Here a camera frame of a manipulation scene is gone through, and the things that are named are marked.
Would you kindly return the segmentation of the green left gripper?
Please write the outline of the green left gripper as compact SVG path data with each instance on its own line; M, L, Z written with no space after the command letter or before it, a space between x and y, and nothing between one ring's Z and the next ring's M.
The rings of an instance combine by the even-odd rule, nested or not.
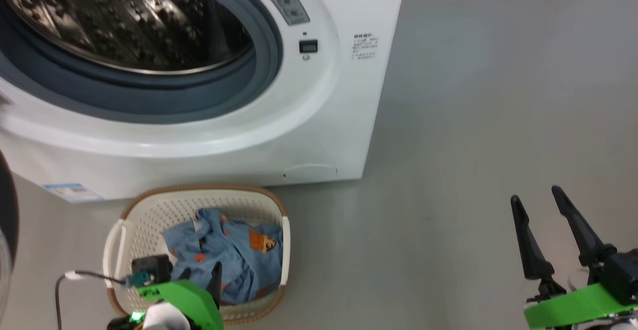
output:
M222 269L221 263L214 265L207 291L182 279L138 287L137 292L146 301L173 306L184 316L185 323L193 323L196 330L223 330L225 324L216 304L221 303Z

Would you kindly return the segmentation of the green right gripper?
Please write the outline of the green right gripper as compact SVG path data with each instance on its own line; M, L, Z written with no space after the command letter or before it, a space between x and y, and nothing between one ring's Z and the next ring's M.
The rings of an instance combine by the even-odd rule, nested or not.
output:
M581 266L599 263L597 253L604 247L558 185L551 187L559 212L567 221L579 249ZM567 292L556 281L554 267L540 250L529 228L529 217L519 196L510 198L520 262L527 280L541 280L539 294L528 300L523 310L531 329L635 329L637 328L637 280L601 280Z

